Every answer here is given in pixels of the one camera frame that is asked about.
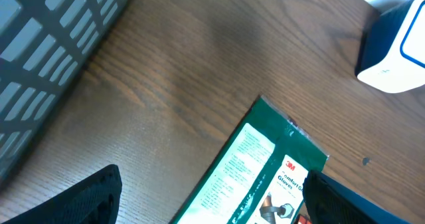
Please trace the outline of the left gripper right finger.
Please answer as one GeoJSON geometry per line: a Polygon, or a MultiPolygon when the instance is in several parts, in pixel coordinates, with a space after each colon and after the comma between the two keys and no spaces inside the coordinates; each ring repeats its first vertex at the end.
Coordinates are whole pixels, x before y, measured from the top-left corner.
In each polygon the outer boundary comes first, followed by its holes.
{"type": "Polygon", "coordinates": [[[313,224],[406,223],[317,170],[305,178],[303,199],[313,224]]]}

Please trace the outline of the white green glove package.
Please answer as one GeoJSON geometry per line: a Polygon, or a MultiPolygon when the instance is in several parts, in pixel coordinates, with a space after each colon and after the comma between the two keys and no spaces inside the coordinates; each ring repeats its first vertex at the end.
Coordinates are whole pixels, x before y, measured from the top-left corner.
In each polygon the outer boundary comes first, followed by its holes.
{"type": "Polygon", "coordinates": [[[295,223],[303,183],[328,154],[258,96],[172,223],[295,223]]]}

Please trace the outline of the red snack packet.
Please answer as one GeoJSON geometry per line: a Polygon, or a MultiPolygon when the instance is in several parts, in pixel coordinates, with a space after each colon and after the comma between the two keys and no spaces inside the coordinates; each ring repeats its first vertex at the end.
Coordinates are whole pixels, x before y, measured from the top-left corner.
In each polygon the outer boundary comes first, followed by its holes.
{"type": "Polygon", "coordinates": [[[309,219],[308,216],[299,214],[296,217],[294,224],[312,224],[312,222],[311,222],[311,220],[309,219]]]}

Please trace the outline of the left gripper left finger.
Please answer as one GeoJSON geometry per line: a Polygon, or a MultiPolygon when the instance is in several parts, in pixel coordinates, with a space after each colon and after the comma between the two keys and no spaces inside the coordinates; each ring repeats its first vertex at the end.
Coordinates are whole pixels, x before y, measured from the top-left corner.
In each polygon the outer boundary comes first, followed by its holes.
{"type": "Polygon", "coordinates": [[[119,167],[110,164],[5,224],[114,224],[121,192],[119,167]]]}

